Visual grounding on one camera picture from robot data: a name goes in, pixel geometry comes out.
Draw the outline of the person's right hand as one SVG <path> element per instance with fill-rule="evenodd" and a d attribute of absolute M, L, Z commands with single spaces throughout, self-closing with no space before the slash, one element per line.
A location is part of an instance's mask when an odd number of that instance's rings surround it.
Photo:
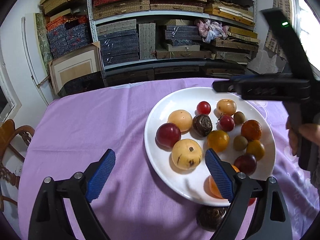
<path fill-rule="evenodd" d="M 287 119 L 286 129 L 289 131 L 289 146 L 291 147 L 292 155 L 297 155 L 299 136 L 320 146 L 320 128 L 318 124 L 303 124 L 299 127 L 298 132 L 295 132 L 291 126 L 290 119 Z"/>

